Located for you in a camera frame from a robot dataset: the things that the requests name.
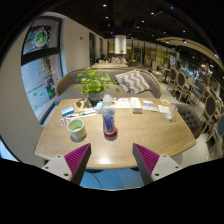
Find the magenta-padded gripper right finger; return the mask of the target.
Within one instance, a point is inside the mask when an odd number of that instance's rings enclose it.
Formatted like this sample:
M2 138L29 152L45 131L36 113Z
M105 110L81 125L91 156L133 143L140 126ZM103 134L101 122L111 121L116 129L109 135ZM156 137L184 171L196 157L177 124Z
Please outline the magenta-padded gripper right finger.
M167 154L159 155L136 143L133 144L132 153L145 185L182 169L182 167Z

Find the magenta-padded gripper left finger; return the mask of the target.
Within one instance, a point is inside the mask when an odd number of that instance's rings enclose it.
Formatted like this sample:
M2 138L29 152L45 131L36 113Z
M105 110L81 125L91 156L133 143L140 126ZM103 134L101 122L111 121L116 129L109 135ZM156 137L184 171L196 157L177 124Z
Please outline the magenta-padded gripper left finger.
M46 165L44 165L42 169L79 185L90 155L91 144L88 143L73 150L65 156L56 155Z

